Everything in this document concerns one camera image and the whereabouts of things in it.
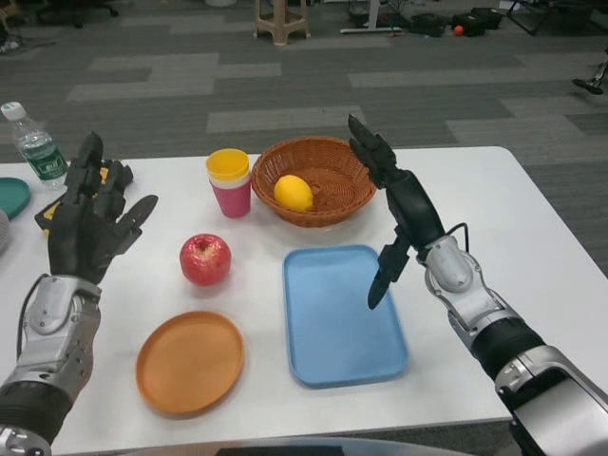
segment white table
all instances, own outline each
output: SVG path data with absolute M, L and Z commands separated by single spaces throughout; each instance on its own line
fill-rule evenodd
M 608 281 L 513 156 L 498 147 L 398 150 L 416 173 L 446 228 L 466 220 L 471 253 L 497 290 L 548 343 L 608 390 L 605 347 Z M 254 197 L 252 213 L 230 220 L 205 180 L 204 158 L 133 160 L 129 203 L 160 197 L 142 237 L 117 257 L 102 287 L 95 367 L 54 444 L 57 454 L 285 435 L 407 428 L 507 417 L 493 384 L 447 324 L 423 269 L 411 261 L 392 285 L 411 365 L 397 380 L 340 389 L 306 389 L 290 374 L 281 266 L 293 249 L 393 241 L 394 220 L 379 192 L 358 215 L 333 228 L 307 230 L 278 219 Z M 0 378 L 14 364 L 15 326 L 24 294 L 48 270 L 45 238 L 33 214 L 44 193 L 24 164 L 0 175 L 28 181 L 30 206 L 11 225 L 0 256 Z M 178 253 L 196 233 L 222 236 L 233 251 L 227 281 L 197 289 L 181 275 Z M 245 367 L 225 401 L 201 416 L 172 420 L 140 397 L 135 361 L 146 337 L 184 312 L 233 319 L 246 344 Z

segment wicker basket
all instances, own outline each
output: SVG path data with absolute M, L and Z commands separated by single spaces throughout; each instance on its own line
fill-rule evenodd
M 314 208 L 297 212 L 275 201 L 275 184 L 293 174 L 313 189 Z M 279 217 L 297 226 L 322 227 L 347 219 L 376 191 L 368 169 L 354 156 L 346 141 L 310 137 L 277 144 L 256 161 L 252 185 L 257 196 Z

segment orange plate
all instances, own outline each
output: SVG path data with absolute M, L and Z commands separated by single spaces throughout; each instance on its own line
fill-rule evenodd
M 236 383 L 243 339 L 225 316 L 191 312 L 158 327 L 137 359 L 137 386 L 154 408 L 196 413 L 214 405 Z

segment red apple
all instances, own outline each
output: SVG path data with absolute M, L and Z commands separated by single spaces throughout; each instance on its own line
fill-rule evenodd
M 181 271 L 201 287 L 220 283 L 230 270 L 231 260 L 230 247 L 216 235 L 190 237 L 180 251 Z

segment yellow object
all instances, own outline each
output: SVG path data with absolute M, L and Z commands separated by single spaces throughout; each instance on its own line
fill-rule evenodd
M 99 174 L 102 175 L 102 184 L 105 183 L 105 180 L 107 179 L 107 168 L 101 168 L 99 170 Z M 55 202 L 55 204 L 53 204 L 52 206 L 50 206 L 44 213 L 44 217 L 47 220 L 53 220 L 53 216 L 55 215 L 55 209 L 57 209 L 57 206 L 59 205 L 60 201 L 57 200 L 57 202 Z M 46 230 L 43 230 L 43 232 L 45 233 L 45 236 L 48 238 L 48 233 L 49 230 L 48 228 Z
M 207 159 L 209 177 L 216 181 L 238 181 L 249 172 L 249 156 L 238 149 L 220 149 Z
M 314 206 L 313 190 L 309 184 L 292 175 L 283 176 L 276 182 L 275 200 L 298 212 L 308 212 Z

